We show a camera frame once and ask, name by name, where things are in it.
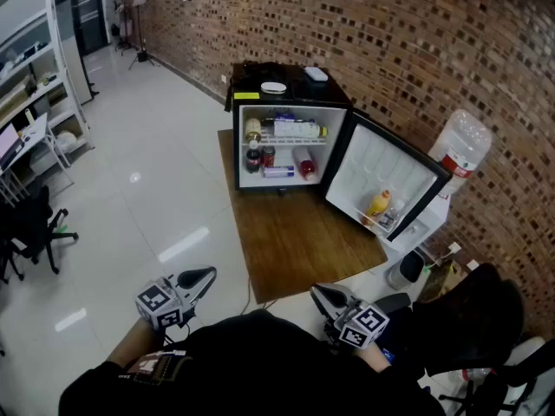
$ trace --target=fridge door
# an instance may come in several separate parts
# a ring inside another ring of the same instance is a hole
[[[451,173],[395,133],[355,109],[340,132],[323,184],[334,206],[375,234],[393,241],[451,179]],[[404,207],[390,227],[366,216],[372,198],[389,190]],[[363,225],[366,218],[368,225]]]

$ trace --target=tiled floor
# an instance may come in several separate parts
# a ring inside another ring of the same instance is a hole
[[[248,276],[217,138],[219,129],[232,127],[231,116],[165,68],[136,63],[128,71],[133,57],[109,48],[86,59],[100,91],[84,107],[96,148],[69,169],[74,185],[66,188],[59,174],[49,180],[53,207],[69,210],[64,224],[81,237],[55,247],[60,275],[50,271],[45,254],[37,266],[20,258],[24,282],[12,276],[0,288],[0,341],[7,352],[0,359],[0,403],[13,414],[56,414],[62,390],[101,363],[137,319],[134,293],[149,279],[190,263],[218,268],[192,330],[245,306]],[[202,238],[159,262],[161,252],[189,235]],[[344,283],[371,301],[390,292],[382,272]],[[85,318],[56,331],[58,322],[83,309]],[[280,300],[271,311],[321,332],[322,317],[308,293]],[[421,384],[435,395],[454,387],[442,375]]]

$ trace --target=glass door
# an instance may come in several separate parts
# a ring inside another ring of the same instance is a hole
[[[108,44],[101,0],[72,0],[75,34],[83,55]]]

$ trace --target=yellow bottle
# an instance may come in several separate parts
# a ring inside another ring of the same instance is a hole
[[[366,210],[366,215],[369,218],[379,216],[388,209],[390,199],[391,193],[388,190],[384,190],[381,194],[376,194],[372,199],[370,207]],[[370,225],[370,221],[364,216],[361,218],[361,223],[366,226]]]

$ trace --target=fridge shelf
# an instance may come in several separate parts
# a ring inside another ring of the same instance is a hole
[[[248,172],[245,162],[241,166],[239,178],[244,188],[268,187],[268,186],[293,186],[293,185],[315,185],[320,183],[320,174],[317,171],[317,179],[309,182],[298,171],[293,159],[292,148],[279,148],[276,151],[274,166],[293,166],[295,174],[293,177],[266,178],[264,168],[260,167],[258,172]]]
[[[390,232],[395,228],[394,226],[391,226],[391,227],[389,227],[389,228],[386,228],[385,226],[382,226],[382,225],[378,224],[377,220],[371,218],[370,216],[367,216],[366,214],[364,214],[362,211],[358,210],[357,208],[353,207],[353,210],[355,210],[355,211],[358,213],[358,215],[359,215],[359,218],[358,218],[358,219],[359,219],[359,222],[362,220],[362,218],[368,219],[368,221],[370,222],[369,225],[365,225],[365,224],[363,224],[362,222],[361,222],[361,225],[365,226],[365,227],[368,228],[369,230],[372,230],[372,228],[376,227],[376,228],[378,228],[378,229],[380,229],[380,230],[382,230],[382,231],[384,231],[384,232],[386,232],[386,233],[390,233]]]
[[[312,146],[326,145],[325,137],[317,137],[315,139],[306,139],[303,137],[277,137],[273,134],[272,127],[262,127],[262,140],[260,146]],[[243,146],[249,146],[248,142],[243,140]]]

